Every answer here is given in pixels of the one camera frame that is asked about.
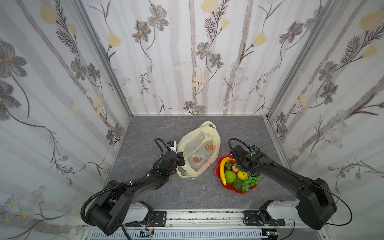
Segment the red fake strawberry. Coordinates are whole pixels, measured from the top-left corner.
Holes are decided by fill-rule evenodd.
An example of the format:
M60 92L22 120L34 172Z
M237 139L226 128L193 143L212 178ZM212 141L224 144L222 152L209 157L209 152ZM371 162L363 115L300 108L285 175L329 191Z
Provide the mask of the red fake strawberry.
M238 172L240 171L240 167L238 164L233 164L232 165L232 172L234 172L235 174L237 174Z

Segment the yellow fake lemon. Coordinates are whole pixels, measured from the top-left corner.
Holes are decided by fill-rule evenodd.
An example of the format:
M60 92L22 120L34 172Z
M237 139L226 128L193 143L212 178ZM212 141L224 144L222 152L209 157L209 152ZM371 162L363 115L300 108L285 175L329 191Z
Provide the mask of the yellow fake lemon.
M248 178L248 174L245 172L239 171L237 173L237 178L244 182Z

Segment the green fake grape bunch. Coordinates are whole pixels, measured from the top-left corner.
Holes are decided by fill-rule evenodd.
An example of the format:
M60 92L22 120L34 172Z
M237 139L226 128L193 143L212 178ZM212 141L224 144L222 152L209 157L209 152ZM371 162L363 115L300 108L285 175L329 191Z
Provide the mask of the green fake grape bunch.
M241 191L247 192L249 189L254 189L259 184L261 179L262 179L261 175L255 176L255 177L252 177L252 176L246 177L243 180Z

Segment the dark purple fake mangosteen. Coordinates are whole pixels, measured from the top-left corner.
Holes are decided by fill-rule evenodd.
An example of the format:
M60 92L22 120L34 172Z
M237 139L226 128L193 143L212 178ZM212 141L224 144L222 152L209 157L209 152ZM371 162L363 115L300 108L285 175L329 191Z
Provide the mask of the dark purple fake mangosteen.
M228 161L228 162L225 163L225 168L224 168L224 169L225 169L226 171L227 171L227 170L228 170L228 171L231 171L231 170L232 170L232 166L233 166L232 163L231 163L230 161Z

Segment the bright green bumpy fake fruit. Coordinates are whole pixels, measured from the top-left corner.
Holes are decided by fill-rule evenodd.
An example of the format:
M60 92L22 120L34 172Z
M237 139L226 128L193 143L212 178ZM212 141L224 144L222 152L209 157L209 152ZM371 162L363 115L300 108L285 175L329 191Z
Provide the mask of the bright green bumpy fake fruit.
M236 173L230 170L225 171L224 174L225 174L226 184L232 184L237 178Z

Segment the green fake lime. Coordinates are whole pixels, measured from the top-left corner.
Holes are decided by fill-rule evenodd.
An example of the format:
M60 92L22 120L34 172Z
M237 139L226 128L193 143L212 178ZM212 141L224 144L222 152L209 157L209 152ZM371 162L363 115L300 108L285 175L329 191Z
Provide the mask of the green fake lime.
M236 178L233 182L233 188L236 190L236 191L241 191L242 190L242 187L243 187L243 181Z

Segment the yellow fake banana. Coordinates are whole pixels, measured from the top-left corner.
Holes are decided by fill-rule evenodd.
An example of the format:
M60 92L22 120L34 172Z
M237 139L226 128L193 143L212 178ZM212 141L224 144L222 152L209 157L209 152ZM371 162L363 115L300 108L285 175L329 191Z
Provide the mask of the yellow fake banana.
M225 180L225 174L224 172L226 171L224 168L225 168L225 163L228 162L228 161L232 161L233 159L231 158L224 158L221 163L220 163L220 168L219 168L219 174L220 174L220 179L221 179L221 182L224 186L228 185L226 184L226 180Z

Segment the red flower-shaped plastic plate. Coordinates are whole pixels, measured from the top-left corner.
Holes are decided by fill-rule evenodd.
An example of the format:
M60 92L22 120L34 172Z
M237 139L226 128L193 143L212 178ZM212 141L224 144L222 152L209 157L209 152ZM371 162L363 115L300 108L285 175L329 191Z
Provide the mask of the red flower-shaped plastic plate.
M252 177L241 171L231 154L219 159L215 173L223 188L239 195L255 189L262 179L261 175Z

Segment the pale yellow printed plastic bag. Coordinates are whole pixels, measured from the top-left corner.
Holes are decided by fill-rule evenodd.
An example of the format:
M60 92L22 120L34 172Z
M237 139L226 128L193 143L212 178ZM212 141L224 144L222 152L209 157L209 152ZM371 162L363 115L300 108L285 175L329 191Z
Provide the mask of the pale yellow printed plastic bag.
M221 137L217 127L205 121L197 129L185 135L177 146L182 152L185 165L177 168L181 178L196 178L208 169L218 158Z

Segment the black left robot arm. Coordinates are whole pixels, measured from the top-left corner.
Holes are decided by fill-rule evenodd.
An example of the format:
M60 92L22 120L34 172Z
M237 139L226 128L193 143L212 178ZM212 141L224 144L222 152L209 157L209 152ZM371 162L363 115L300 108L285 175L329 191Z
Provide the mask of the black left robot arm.
M98 227L107 236L113 234L125 224L123 221L135 197L161 188L177 168L184 165L182 152L167 151L144 177L124 183L110 181L83 204L83 222Z

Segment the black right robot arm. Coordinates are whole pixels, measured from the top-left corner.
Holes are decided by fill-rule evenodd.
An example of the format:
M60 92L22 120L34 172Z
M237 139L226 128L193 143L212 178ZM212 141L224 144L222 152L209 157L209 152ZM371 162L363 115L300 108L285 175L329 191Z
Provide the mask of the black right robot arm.
M230 147L231 155L247 174L262 174L290 191L295 201L269 200L259 208L261 223L274 220L296 220L314 230L321 230L337 211L328 184L297 174L276 163L259 150L248 152L240 145Z

